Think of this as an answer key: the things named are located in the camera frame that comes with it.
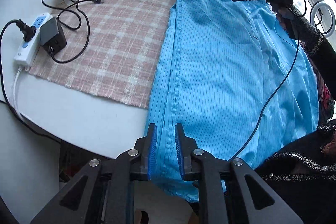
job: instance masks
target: black jacket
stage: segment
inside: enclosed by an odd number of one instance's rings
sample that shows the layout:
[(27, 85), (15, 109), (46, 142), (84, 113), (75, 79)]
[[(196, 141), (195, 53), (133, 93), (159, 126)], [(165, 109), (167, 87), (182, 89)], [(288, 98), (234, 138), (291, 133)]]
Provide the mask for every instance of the black jacket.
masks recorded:
[[(336, 98), (336, 53), (320, 32), (306, 32), (306, 50)], [(336, 223), (336, 161), (322, 152), (336, 132), (336, 120), (318, 127), (267, 159), (256, 172), (301, 217), (305, 224)]]

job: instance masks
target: person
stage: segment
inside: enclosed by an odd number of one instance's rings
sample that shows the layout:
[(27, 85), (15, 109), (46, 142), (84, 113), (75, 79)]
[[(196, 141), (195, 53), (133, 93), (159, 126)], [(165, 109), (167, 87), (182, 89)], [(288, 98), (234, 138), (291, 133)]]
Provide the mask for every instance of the person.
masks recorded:
[[(331, 44), (304, 17), (271, 5), (284, 30), (288, 28), (284, 18), (291, 20), (308, 57), (336, 98), (336, 53)], [(305, 224), (336, 223), (336, 120), (284, 146), (256, 172)]]

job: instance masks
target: power strip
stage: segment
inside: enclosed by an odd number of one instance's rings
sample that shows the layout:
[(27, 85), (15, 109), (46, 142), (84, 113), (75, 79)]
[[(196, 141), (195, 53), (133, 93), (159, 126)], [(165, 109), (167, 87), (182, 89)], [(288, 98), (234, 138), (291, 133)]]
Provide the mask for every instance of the power strip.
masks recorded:
[(29, 42), (22, 41), (14, 56), (18, 65), (28, 68), (32, 66), (40, 47), (40, 27), (51, 18), (52, 16), (49, 13), (43, 13), (35, 19), (32, 24), (36, 27), (34, 37)]

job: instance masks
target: hand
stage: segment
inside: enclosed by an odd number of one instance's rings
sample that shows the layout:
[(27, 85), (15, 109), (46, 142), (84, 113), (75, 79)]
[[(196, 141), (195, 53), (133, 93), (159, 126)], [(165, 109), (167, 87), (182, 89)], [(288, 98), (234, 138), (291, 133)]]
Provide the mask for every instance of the hand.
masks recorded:
[(277, 20), (279, 21), (279, 24), (280, 26), (286, 30), (286, 24), (284, 22), (284, 18), (288, 18), (290, 20), (293, 20), (294, 18), (294, 15), (293, 13), (291, 13), (287, 8), (285, 7), (281, 7), (279, 8), (278, 4), (277, 3), (270, 3), (271, 6), (272, 6), (272, 11), (273, 12), (276, 12), (277, 15), (276, 15), (276, 18)]

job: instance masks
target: plaid mat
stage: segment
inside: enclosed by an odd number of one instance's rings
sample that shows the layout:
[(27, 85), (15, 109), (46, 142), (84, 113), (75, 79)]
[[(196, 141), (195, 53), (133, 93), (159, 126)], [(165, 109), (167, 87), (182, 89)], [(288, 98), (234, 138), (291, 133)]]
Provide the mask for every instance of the plaid mat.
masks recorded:
[[(148, 108), (152, 82), (165, 37), (170, 8), (176, 0), (105, 0), (81, 3), (90, 21), (90, 41), (84, 53), (67, 64), (58, 64), (43, 49), (29, 74), (127, 105)], [(69, 13), (60, 17), (76, 26)], [(67, 46), (58, 60), (75, 56), (85, 44), (85, 19), (77, 31), (63, 27)]]

